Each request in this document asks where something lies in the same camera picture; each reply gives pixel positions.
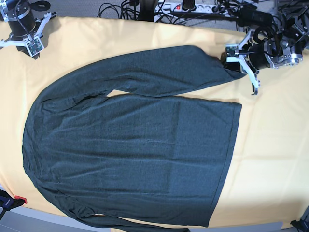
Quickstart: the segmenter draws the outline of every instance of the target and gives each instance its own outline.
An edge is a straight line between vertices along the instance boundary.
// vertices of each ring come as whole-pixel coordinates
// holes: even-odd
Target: gray floor
[[[274,1],[259,0],[258,9],[264,12],[268,12],[274,6]],[[98,9],[103,3],[111,3],[114,5],[120,5],[123,0],[48,0],[51,3],[51,11],[56,11],[59,16],[71,16],[71,17],[97,17]],[[182,2],[182,0],[167,0],[167,2]],[[214,0],[196,0],[196,3],[200,4],[214,4]],[[102,17],[104,18],[117,18],[117,13],[112,10],[106,10]],[[227,21],[206,21],[206,20],[190,20],[187,26],[195,27],[207,27],[207,28],[220,28],[236,30],[236,24],[234,22]]]

